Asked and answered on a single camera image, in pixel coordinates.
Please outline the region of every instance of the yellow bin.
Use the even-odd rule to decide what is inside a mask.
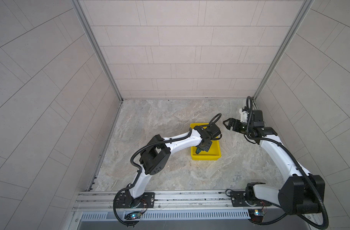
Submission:
[[[191,128],[196,126],[207,125],[208,123],[192,123],[190,124]],[[191,147],[191,158],[193,160],[218,160],[221,157],[220,143],[218,140],[213,140],[212,145],[209,148],[209,151],[201,151],[199,154],[196,154],[197,148],[195,146]]]

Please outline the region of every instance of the gray marble surface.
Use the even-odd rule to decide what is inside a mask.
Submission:
[[[245,100],[125,100],[93,189],[118,191],[136,175],[130,157],[157,134],[169,137],[189,130],[191,123],[209,122],[217,113],[222,132],[221,158],[191,159],[190,148],[172,154],[165,168],[154,175],[146,190],[241,189],[248,182],[281,187],[282,175],[269,155],[247,142],[242,134],[227,130],[222,121],[240,119]],[[138,155],[134,161],[139,162]]]

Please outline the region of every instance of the metal vent grille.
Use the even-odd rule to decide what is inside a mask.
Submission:
[[[107,212],[83,212],[81,219],[85,221],[94,221],[106,219]]]
[[[142,220],[250,219],[248,210],[154,210]]]

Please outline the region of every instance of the metal corner post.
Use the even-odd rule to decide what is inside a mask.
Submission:
[[[254,100],[256,100],[262,89],[264,88],[265,84],[267,83],[269,77],[272,75],[273,71],[275,70],[278,62],[280,61],[282,55],[285,53],[287,47],[289,46],[292,38],[294,37],[294,35],[296,34],[297,30],[299,29],[299,26],[301,25],[302,21],[304,20],[305,16],[307,15],[310,6],[312,5],[312,3],[314,2],[314,0],[305,0],[303,2],[303,4],[300,7],[300,10],[297,12],[297,15],[294,19],[294,21],[292,22],[285,38],[283,39],[283,42],[281,43],[280,47],[278,48],[277,53],[275,54],[271,64],[268,67],[268,70],[266,71],[258,89],[255,91],[254,94]]]
[[[104,56],[101,52],[101,49],[99,48],[99,45],[97,43],[96,38],[94,37],[94,34],[91,30],[91,27],[89,26],[87,18],[85,17],[85,15],[83,13],[83,10],[81,8],[79,0],[71,0],[71,5],[73,6],[73,9],[74,9],[76,15],[78,16],[78,19],[79,19],[79,21],[84,29],[85,34],[87,35],[89,42],[92,44],[92,48],[97,55],[99,63],[101,64],[106,76],[108,76],[108,79],[109,79],[111,85],[113,86],[113,88],[117,94],[117,97],[120,100],[120,103],[122,103],[123,98],[122,98],[120,91],[118,90],[118,88],[115,84],[115,81],[113,80],[113,76],[110,72],[110,69],[107,66],[107,63],[105,62]]]

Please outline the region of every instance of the tiled wall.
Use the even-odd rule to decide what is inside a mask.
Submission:
[[[118,104],[69,0],[0,0],[0,230],[59,228]]]
[[[324,177],[331,229],[350,229],[350,0],[316,0],[257,99],[298,161]]]
[[[244,98],[302,1],[80,4],[124,98]]]

